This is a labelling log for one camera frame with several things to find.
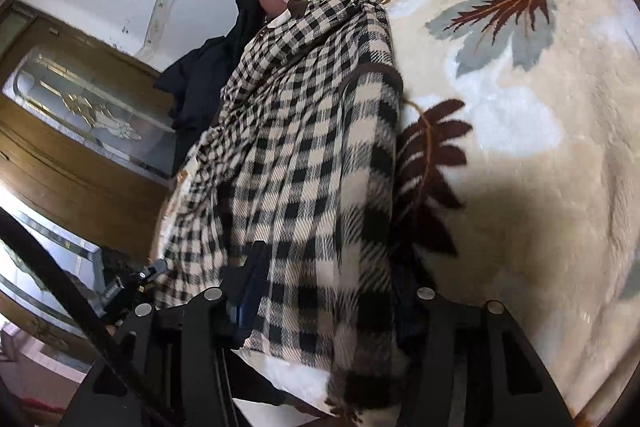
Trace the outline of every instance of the wooden door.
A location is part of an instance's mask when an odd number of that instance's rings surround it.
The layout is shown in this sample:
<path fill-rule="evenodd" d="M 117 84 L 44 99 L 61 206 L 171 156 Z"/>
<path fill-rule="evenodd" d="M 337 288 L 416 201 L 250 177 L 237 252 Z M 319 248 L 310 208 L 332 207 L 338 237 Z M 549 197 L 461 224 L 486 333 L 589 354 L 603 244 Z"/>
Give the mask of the wooden door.
<path fill-rule="evenodd" d="M 153 81 L 108 46 L 35 16 L 0 55 L 1 182 L 61 227 L 144 261 L 172 160 L 172 99 Z"/>
<path fill-rule="evenodd" d="M 43 320 L 16 303 L 15 300 L 0 291 L 0 310 L 2 315 L 26 331 L 32 337 L 42 341 L 58 351 L 84 363 L 94 363 L 97 356 L 95 347 L 84 337 L 79 337 Z"/>

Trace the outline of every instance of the screw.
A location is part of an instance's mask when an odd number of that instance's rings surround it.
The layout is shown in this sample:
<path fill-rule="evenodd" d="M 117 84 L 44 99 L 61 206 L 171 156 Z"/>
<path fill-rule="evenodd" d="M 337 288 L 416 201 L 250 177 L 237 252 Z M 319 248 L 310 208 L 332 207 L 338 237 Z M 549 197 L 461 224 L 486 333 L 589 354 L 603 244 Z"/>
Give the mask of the screw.
<path fill-rule="evenodd" d="M 207 301 L 217 301 L 222 297 L 222 290 L 220 288 L 209 288 L 204 292 L 204 298 Z"/>
<path fill-rule="evenodd" d="M 504 305 L 498 301 L 489 301 L 486 308 L 494 315 L 501 315 L 504 311 Z"/>
<path fill-rule="evenodd" d="M 142 304 L 138 304 L 136 306 L 136 315 L 138 317 L 144 317 L 149 313 L 151 313 L 151 304 L 149 304 L 148 302 L 143 302 Z"/>
<path fill-rule="evenodd" d="M 418 288 L 417 294 L 418 297 L 423 301 L 430 301 L 436 296 L 436 292 L 434 292 L 431 288 L 426 287 Z"/>

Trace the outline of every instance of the brown trim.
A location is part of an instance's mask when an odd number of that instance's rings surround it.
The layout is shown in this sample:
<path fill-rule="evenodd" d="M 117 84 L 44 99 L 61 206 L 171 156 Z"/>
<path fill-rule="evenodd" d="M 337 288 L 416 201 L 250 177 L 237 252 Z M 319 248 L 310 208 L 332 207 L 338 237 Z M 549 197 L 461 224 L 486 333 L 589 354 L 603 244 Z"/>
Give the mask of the brown trim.
<path fill-rule="evenodd" d="M 14 8 L 14 7 L 17 8 L 18 11 L 25 11 L 25 12 L 32 13 L 34 15 L 33 21 L 40 18 L 40 19 L 46 20 L 52 25 L 60 26 L 60 28 L 65 31 L 65 33 L 71 34 L 71 36 L 75 38 L 79 38 L 81 42 L 87 42 L 91 46 L 94 46 L 103 51 L 106 51 L 109 54 L 114 55 L 114 57 L 119 58 L 120 60 L 124 60 L 127 64 L 130 64 L 131 66 L 138 68 L 139 70 L 142 70 L 143 72 L 151 75 L 154 78 L 157 78 L 160 75 L 160 72 L 158 70 L 155 70 L 148 64 L 145 64 L 144 62 L 141 62 L 137 58 L 132 57 L 131 55 L 127 55 L 126 53 L 121 52 L 118 48 L 114 46 L 110 46 L 106 42 L 98 40 L 95 37 L 92 37 L 91 35 L 88 35 L 76 28 L 73 28 L 72 26 L 68 25 L 64 21 L 60 19 L 56 19 L 55 17 L 45 12 L 42 12 L 32 6 L 29 6 L 28 4 L 20 2 L 18 0 L 6 0 L 4 3 L 2 3 L 2 6 L 0 6 L 0 20 L 2 19 L 6 11 L 9 11 L 11 8 Z M 20 34 L 23 31 L 25 31 L 29 26 L 30 25 L 27 25 L 27 27 L 23 29 L 20 32 Z"/>
<path fill-rule="evenodd" d="M 306 8 L 309 6 L 308 1 L 290 0 L 287 2 L 287 9 L 294 19 L 300 19 L 305 16 Z"/>
<path fill-rule="evenodd" d="M 396 68 L 387 66 L 386 64 L 366 62 L 364 64 L 358 64 L 356 68 L 340 83 L 340 87 L 338 88 L 340 97 L 344 95 L 344 90 L 347 89 L 349 84 L 360 78 L 365 73 L 381 73 L 385 77 L 385 80 L 390 81 L 391 84 L 395 85 L 402 94 L 402 91 L 404 90 L 404 82 Z"/>
<path fill-rule="evenodd" d="M 311 420 L 301 427 L 354 427 L 355 423 L 344 417 L 325 416 L 317 420 Z"/>

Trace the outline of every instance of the black metal bracket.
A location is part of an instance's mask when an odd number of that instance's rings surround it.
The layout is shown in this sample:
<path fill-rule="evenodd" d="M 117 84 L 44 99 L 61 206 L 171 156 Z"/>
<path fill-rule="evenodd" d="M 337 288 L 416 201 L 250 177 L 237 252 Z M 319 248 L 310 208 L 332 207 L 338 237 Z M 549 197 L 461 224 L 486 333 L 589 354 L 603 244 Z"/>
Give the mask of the black metal bracket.
<path fill-rule="evenodd" d="M 517 322 L 422 287 L 423 344 L 414 350 L 398 427 L 572 427 L 564 400 Z"/>
<path fill-rule="evenodd" d="M 100 296 L 103 312 L 100 319 L 108 325 L 115 324 L 121 317 L 145 299 L 145 287 L 167 271 L 166 261 L 157 259 L 152 265 L 140 271 L 117 275 Z"/>
<path fill-rule="evenodd" d="M 121 352 L 187 427 L 238 427 L 224 349 L 241 346 L 220 288 L 182 306 L 156 311 L 140 304 L 118 328 Z M 137 397 L 98 360 L 78 388 L 61 427 L 153 425 Z"/>

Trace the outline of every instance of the black jacket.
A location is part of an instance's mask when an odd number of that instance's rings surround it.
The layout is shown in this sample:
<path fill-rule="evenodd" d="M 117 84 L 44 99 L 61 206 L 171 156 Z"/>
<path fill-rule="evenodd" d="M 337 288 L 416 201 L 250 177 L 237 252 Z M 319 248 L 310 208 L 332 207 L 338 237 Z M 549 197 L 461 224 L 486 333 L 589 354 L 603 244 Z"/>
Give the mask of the black jacket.
<path fill-rule="evenodd" d="M 226 37 L 207 40 L 164 70 L 154 87 L 174 96 L 169 116 L 177 140 L 174 174 L 200 134 L 207 130 L 220 103 L 220 90 L 238 65 L 244 47 L 264 23 L 258 0 L 236 0 L 238 18 Z"/>

